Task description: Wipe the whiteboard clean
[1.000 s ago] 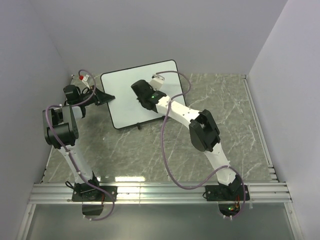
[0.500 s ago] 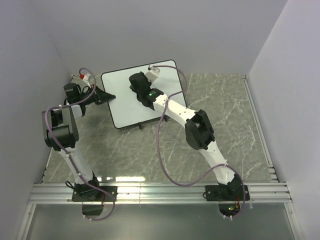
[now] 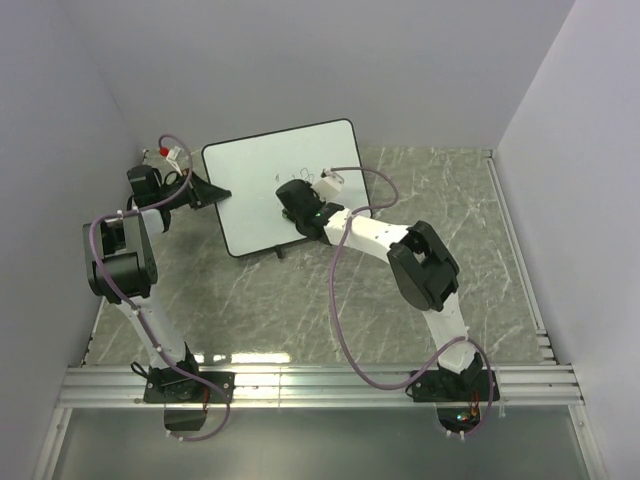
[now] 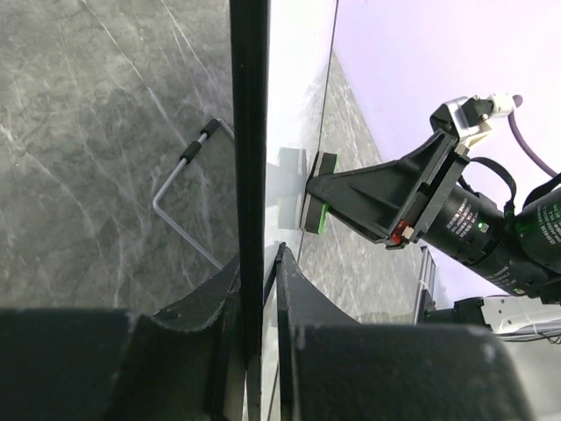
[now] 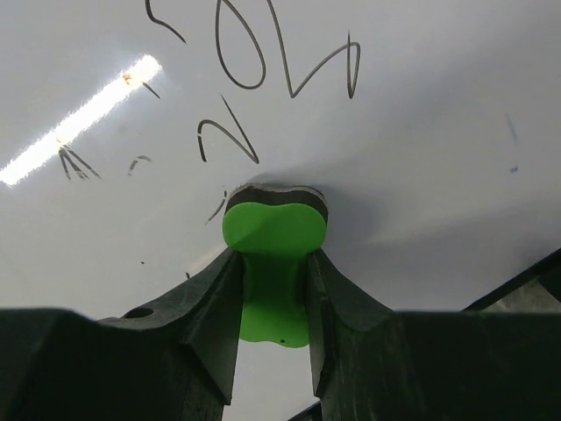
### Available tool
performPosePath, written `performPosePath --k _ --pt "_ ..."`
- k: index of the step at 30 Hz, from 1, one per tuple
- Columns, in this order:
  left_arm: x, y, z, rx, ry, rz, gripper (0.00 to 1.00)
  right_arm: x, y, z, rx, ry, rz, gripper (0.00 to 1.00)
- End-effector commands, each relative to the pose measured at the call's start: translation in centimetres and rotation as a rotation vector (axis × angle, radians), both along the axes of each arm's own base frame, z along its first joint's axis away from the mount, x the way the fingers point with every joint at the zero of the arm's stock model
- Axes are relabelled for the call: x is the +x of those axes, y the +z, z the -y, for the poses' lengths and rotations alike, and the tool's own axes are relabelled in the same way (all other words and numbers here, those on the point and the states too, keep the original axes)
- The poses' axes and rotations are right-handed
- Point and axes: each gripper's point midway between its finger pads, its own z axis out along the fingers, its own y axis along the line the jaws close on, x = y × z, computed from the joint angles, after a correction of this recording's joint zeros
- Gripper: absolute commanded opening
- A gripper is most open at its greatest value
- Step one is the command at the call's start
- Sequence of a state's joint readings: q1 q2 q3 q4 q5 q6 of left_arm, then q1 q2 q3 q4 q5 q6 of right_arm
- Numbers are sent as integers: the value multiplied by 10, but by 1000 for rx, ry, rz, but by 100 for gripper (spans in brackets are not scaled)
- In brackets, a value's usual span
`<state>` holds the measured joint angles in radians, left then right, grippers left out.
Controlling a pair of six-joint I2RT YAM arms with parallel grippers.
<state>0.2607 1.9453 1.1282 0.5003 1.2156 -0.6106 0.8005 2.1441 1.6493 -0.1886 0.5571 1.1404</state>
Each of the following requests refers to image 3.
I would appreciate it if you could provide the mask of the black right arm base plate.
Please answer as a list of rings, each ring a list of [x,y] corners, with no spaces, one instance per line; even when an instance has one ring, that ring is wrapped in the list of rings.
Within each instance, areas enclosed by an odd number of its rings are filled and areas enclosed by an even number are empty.
[[[491,375],[493,387],[489,386],[486,370],[481,370],[474,378],[445,369],[428,370],[405,388],[405,394],[416,403],[469,403],[472,399],[487,402],[490,393],[496,401],[501,395],[495,373]]]

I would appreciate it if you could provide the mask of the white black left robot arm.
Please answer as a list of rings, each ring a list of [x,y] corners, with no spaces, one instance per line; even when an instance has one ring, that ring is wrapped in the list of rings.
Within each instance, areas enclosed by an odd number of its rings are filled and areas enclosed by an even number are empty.
[[[201,382],[198,362],[153,293],[158,269],[150,237],[169,230],[172,210],[185,205],[198,210],[232,193],[187,170],[162,176],[157,168],[140,165],[127,178],[132,189],[127,207],[146,210],[83,226],[89,286],[130,320],[143,341],[150,365],[132,362],[130,368],[146,382],[145,401],[206,402],[211,389]]]

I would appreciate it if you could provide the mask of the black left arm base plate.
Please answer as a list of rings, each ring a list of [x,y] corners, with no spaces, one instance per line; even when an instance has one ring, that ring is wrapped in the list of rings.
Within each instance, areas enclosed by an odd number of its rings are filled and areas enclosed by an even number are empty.
[[[233,396],[235,374],[228,371],[204,371],[197,375],[219,387],[217,390],[174,370],[154,369],[147,378],[143,402],[147,404],[210,403],[222,404]]]

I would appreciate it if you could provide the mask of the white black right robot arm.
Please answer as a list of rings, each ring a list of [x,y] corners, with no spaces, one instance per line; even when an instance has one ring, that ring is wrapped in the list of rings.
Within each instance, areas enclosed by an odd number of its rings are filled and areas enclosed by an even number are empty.
[[[331,202],[340,188],[336,177],[316,184],[293,179],[276,196],[283,215],[309,240],[334,246],[335,258],[346,248],[386,263],[402,298],[420,311],[437,351],[426,365],[399,383],[418,386],[433,400],[469,400],[483,370],[482,355],[469,339],[458,296],[460,268],[434,228],[418,221],[412,226],[385,223]]]

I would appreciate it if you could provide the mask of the white whiteboard black frame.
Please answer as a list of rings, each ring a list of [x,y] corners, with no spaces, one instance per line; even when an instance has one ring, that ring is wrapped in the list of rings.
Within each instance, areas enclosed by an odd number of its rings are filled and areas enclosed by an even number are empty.
[[[282,214],[276,190],[294,179],[316,183],[325,169],[344,167],[337,202],[370,203],[355,128],[348,119],[211,143],[201,150],[209,182],[231,192],[216,204],[228,254],[241,258],[303,239]]]

